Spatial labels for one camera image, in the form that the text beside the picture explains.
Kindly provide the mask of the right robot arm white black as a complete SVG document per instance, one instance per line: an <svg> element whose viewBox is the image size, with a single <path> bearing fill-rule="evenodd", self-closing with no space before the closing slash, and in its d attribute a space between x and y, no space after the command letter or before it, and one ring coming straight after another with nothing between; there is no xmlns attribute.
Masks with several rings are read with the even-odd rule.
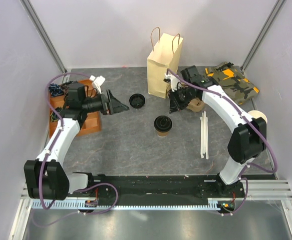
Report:
<svg viewBox="0 0 292 240"><path fill-rule="evenodd" d="M164 81L171 85L168 95L172 109L180 111L198 98L221 117L231 132L227 146L229 158L217 174L215 184L216 193L226 197L238 184L245 169L266 149L266 120L245 112L214 78L199 74L196 66L187 67L181 74L178 76L167 69L164 75Z"/></svg>

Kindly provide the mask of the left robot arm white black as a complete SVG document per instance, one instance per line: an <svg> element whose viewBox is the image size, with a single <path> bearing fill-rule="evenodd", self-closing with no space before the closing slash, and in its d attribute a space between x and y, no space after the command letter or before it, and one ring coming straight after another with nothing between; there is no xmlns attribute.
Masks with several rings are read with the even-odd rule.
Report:
<svg viewBox="0 0 292 240"><path fill-rule="evenodd" d="M32 199L64 200L69 193L77 190L85 197L93 195L96 188L89 181L88 173L65 173L63 162L66 153L89 113L113 115L129 110L109 89L106 93L98 92L90 97L86 95L85 86L79 82L70 84L65 104L44 150L35 160L28 160L24 165L28 195Z"/></svg>

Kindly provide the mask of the single brown paper cup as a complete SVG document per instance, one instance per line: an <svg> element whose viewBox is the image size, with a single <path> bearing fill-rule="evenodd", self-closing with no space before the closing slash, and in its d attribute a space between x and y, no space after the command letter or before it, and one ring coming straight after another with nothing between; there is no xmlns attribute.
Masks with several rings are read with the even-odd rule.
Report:
<svg viewBox="0 0 292 240"><path fill-rule="evenodd" d="M168 135L169 132L170 132L170 130L162 130L162 129L156 130L156 133L159 137L165 137Z"/></svg>

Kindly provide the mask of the black plastic cup lid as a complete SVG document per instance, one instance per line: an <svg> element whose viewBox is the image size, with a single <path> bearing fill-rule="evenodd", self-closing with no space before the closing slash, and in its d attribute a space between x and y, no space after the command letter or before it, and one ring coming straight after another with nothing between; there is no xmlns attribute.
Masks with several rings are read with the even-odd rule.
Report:
<svg viewBox="0 0 292 240"><path fill-rule="evenodd" d="M168 116L160 115L154 120L154 127L158 132L169 132L172 128L172 120Z"/></svg>

